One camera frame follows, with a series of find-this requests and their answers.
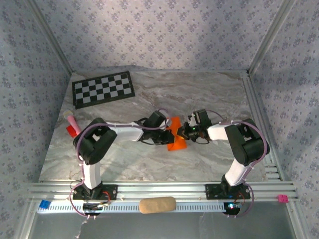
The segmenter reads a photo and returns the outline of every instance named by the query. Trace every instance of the sponge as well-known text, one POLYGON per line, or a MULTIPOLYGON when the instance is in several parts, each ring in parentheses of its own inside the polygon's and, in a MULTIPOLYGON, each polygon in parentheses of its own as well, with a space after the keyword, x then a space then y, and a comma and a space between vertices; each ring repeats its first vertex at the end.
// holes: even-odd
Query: sponge
POLYGON ((173 197, 145 198, 139 207, 143 214, 170 212, 176 209, 176 200, 173 197))

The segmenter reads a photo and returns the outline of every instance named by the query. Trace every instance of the blue block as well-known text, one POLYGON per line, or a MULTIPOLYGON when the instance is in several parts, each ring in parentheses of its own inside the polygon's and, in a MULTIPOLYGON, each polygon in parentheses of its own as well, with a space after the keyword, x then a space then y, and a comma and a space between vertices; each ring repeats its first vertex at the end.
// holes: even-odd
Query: blue block
POLYGON ((43 209, 48 209, 50 205, 51 205, 51 202, 42 200, 39 207, 43 209))

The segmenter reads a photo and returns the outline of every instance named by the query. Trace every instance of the checkerboard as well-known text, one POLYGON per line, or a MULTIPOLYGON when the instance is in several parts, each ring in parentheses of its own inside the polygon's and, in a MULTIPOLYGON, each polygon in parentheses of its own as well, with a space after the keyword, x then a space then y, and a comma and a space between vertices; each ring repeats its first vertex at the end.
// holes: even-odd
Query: checkerboard
POLYGON ((128 71, 72 82, 76 109, 135 96, 128 71))

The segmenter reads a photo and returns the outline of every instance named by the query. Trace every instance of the wall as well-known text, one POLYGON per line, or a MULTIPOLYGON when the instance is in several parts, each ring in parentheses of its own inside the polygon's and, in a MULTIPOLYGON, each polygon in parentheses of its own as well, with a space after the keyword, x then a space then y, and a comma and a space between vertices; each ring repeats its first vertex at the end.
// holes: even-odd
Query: wall
POLYGON ((0 1, 0 238, 39 178, 69 77, 23 1, 0 1))
POLYGON ((74 71, 246 69, 281 0, 36 0, 74 71))
POLYGON ((319 3, 298 0, 253 76, 281 165, 319 238, 319 3))

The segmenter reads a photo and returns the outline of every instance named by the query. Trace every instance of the marble table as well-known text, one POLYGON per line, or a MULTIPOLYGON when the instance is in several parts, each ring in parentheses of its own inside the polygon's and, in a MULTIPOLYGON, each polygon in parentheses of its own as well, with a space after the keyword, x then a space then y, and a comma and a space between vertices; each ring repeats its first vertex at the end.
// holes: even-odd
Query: marble table
MULTIPOLYGON (((73 139, 68 135, 65 110, 72 110, 81 128, 94 118, 109 122, 132 122, 148 117, 159 108, 179 116, 183 124, 193 110, 211 109, 228 120, 251 117, 246 93, 239 73, 131 71, 136 96, 75 110, 72 84, 110 72, 73 73, 67 88, 58 121, 46 155, 40 180, 80 179, 73 139)), ((214 123, 219 118, 209 113, 214 123)), ((119 142, 111 146, 101 160, 103 181, 220 181, 233 161, 227 141, 208 145, 187 142, 187 149, 172 151, 166 145, 149 146, 139 142, 119 142)), ((248 181, 266 180, 265 168, 258 164, 248 181)))

